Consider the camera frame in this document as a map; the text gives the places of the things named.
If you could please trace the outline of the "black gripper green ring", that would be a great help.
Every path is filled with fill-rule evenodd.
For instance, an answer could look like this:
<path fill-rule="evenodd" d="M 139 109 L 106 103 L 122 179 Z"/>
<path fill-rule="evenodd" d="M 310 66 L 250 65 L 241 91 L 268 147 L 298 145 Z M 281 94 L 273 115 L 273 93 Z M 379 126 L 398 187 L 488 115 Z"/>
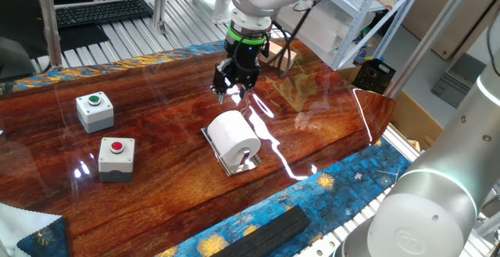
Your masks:
<path fill-rule="evenodd" d="M 258 55 L 261 52 L 269 54 L 269 35 L 266 30 L 251 30 L 243 35 L 229 26 L 224 48 L 227 59 L 215 65 L 211 86 L 219 104 L 223 103 L 231 84 L 240 84 L 241 100 L 246 99 L 253 90 L 262 69 Z"/>

